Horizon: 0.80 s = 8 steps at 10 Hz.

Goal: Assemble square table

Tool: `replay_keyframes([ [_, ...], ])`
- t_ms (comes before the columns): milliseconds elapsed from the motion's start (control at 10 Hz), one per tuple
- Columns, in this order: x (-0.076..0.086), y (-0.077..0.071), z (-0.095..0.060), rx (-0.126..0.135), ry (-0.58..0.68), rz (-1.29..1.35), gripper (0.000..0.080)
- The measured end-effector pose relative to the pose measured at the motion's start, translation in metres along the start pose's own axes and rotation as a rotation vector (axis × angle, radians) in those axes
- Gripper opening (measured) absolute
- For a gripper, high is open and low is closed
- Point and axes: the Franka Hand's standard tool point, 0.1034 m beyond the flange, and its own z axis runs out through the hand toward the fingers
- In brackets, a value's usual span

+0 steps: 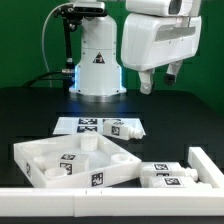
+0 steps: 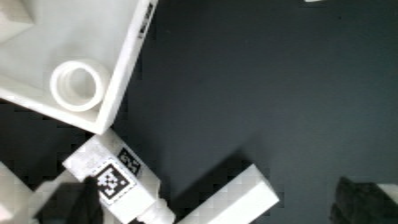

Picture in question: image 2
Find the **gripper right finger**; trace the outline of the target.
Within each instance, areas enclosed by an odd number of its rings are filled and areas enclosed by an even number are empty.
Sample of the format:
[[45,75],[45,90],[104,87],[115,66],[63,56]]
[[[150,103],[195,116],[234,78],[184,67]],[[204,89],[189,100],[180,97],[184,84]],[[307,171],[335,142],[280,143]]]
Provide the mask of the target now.
[[339,178],[330,224],[398,224],[398,184]]

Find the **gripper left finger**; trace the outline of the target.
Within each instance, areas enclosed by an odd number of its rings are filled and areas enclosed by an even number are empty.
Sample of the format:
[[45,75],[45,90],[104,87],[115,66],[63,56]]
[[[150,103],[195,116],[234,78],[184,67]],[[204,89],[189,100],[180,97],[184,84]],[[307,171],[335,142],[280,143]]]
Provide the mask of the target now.
[[0,162],[0,224],[40,224],[36,213],[54,194],[60,184],[72,182],[67,171],[56,178],[44,181],[35,190],[29,190],[21,179]]

